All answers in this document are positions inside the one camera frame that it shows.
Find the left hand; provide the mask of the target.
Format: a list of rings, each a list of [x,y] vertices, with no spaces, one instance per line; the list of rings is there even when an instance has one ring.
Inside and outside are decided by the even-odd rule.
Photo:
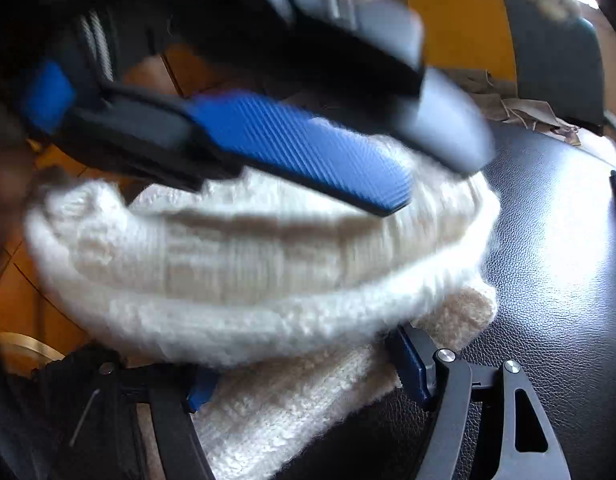
[[[0,105],[0,271],[6,246],[19,236],[36,156],[23,124]]]

